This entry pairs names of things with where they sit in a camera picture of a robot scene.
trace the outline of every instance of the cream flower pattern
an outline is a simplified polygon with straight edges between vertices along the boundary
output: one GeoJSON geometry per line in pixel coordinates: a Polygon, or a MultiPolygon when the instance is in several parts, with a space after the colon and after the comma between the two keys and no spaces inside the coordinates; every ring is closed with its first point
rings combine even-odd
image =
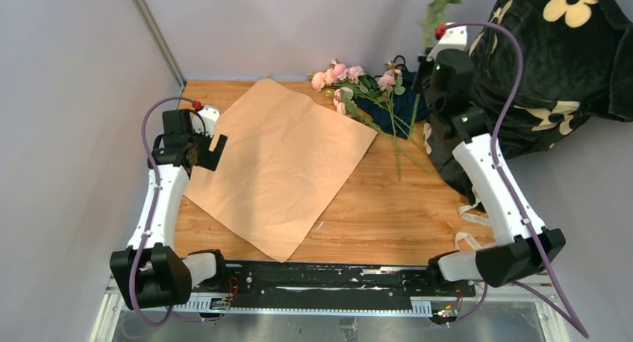
{"type": "Polygon", "coordinates": [[[565,16],[565,23],[571,28],[578,28],[591,18],[590,4],[598,0],[551,0],[543,10],[543,18],[548,22],[556,22],[565,16]]]}
{"type": "Polygon", "coordinates": [[[551,111],[545,108],[523,108],[516,105],[514,107],[528,111],[531,115],[541,119],[537,126],[532,127],[532,131],[545,131],[547,129],[556,128],[558,125],[558,130],[561,134],[568,135],[572,132],[570,123],[573,114],[580,108],[580,102],[558,101],[556,107],[551,111]]]}
{"type": "Polygon", "coordinates": [[[424,135],[424,149],[426,149],[426,154],[430,155],[433,149],[428,144],[428,139],[431,137],[431,125],[428,123],[424,123],[424,129],[422,130],[422,134],[424,135]]]}
{"type": "MultiPolygon", "coordinates": [[[[490,22],[492,23],[496,23],[498,25],[501,24],[501,21],[503,20],[503,16],[505,16],[505,13],[508,12],[508,10],[510,10],[510,7],[512,6],[512,0],[506,2],[503,7],[498,7],[495,12],[493,13],[493,18],[490,19],[490,22]]],[[[473,51],[475,51],[475,48],[477,47],[477,44],[479,44],[479,40],[481,40],[481,38],[484,36],[484,32],[485,32],[486,28],[484,28],[483,30],[481,30],[481,33],[475,38],[475,40],[473,41],[473,44],[470,45],[470,50],[468,52],[469,55],[473,54],[473,51]]],[[[498,43],[498,38],[496,36],[496,32],[494,33],[494,41],[493,41],[493,49],[492,51],[490,51],[490,53],[493,53],[494,50],[496,49],[496,44],[498,43]]]]}

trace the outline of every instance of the artificial flower bouquet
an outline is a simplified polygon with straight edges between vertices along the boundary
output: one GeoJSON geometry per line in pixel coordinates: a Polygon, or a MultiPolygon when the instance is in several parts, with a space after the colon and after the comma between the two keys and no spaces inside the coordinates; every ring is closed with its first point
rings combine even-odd
{"type": "Polygon", "coordinates": [[[406,155],[422,168],[431,172],[422,161],[399,145],[396,136],[391,135],[400,133],[399,135],[404,135],[404,137],[413,142],[418,149],[423,152],[425,151],[425,148],[414,139],[411,139],[414,123],[424,118],[424,116],[417,116],[420,95],[415,95],[411,121],[406,122],[394,113],[394,108],[398,108],[396,106],[396,98],[408,91],[405,85],[403,85],[403,72],[399,67],[400,66],[396,66],[394,62],[389,62],[387,64],[387,71],[378,79],[375,79],[366,74],[365,70],[360,66],[351,66],[348,68],[345,64],[333,60],[326,71],[308,75],[311,80],[312,88],[314,88],[315,91],[320,92],[325,87],[333,89],[326,90],[325,95],[332,98],[332,102],[338,113],[350,116],[374,128],[379,134],[393,142],[393,148],[396,152],[396,171],[398,179],[401,178],[400,153],[406,155]],[[356,100],[361,99],[364,102],[370,102],[373,108],[377,107],[380,110],[388,112],[390,118],[389,132],[386,132],[381,126],[376,124],[370,116],[361,111],[355,103],[356,100]]]}

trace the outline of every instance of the wooden tabletop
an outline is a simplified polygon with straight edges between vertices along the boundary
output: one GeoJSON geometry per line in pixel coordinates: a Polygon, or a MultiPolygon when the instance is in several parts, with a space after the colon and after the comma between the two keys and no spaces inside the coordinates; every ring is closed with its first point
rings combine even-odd
{"type": "MultiPolygon", "coordinates": [[[[308,82],[280,83],[334,109],[331,100],[308,82]]],[[[184,95],[224,112],[253,84],[189,81],[184,95]]],[[[186,102],[181,106],[190,107],[186,102]]],[[[414,132],[418,142],[420,131],[418,127],[414,132]]],[[[413,143],[400,140],[400,145],[433,167],[413,143]]],[[[401,162],[398,181],[393,145],[379,134],[290,261],[426,265],[429,258],[453,250],[458,231],[473,234],[481,244],[494,241],[490,228],[460,219],[457,208],[465,201],[436,171],[429,173],[405,156],[401,162]]],[[[220,249],[227,259],[270,259],[183,197],[175,251],[186,256],[206,249],[220,249]]]]}

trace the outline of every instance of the black fabric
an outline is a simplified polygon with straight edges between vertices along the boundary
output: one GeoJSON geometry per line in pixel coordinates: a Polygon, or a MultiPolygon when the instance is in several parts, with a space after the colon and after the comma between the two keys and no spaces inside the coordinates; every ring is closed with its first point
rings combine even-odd
{"type": "MultiPolygon", "coordinates": [[[[403,63],[397,66],[397,68],[402,71],[402,86],[405,87],[406,90],[402,95],[393,96],[393,114],[409,125],[411,118],[413,117],[416,97],[416,93],[410,88],[415,80],[415,72],[408,71],[406,65],[404,64],[404,60],[403,63]]],[[[367,112],[372,117],[374,123],[376,123],[382,131],[387,134],[393,134],[393,129],[391,128],[391,117],[388,111],[379,107],[369,99],[357,97],[355,102],[360,109],[367,112]]],[[[428,108],[424,102],[424,98],[420,97],[417,106],[416,121],[419,122],[420,120],[424,120],[427,116],[428,108]]],[[[399,126],[396,126],[397,137],[407,139],[407,134],[408,132],[405,133],[399,126]]]]}
{"type": "MultiPolygon", "coordinates": [[[[633,25],[615,0],[497,0],[489,21],[518,39],[525,60],[499,134],[506,159],[551,149],[592,116],[633,121],[633,25]]],[[[471,59],[473,103],[496,122],[515,79],[514,47],[486,28],[471,47],[471,59]]],[[[425,128],[434,165],[472,202],[465,172],[430,125],[425,128]]]]}

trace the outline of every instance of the paper sheet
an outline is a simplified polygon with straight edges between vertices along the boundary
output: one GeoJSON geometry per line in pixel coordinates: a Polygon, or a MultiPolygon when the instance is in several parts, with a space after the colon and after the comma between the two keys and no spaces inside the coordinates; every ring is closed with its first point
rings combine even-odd
{"type": "Polygon", "coordinates": [[[267,78],[222,114],[215,132],[228,137],[217,170],[194,168],[184,195],[282,262],[376,136],[371,128],[267,78]]]}

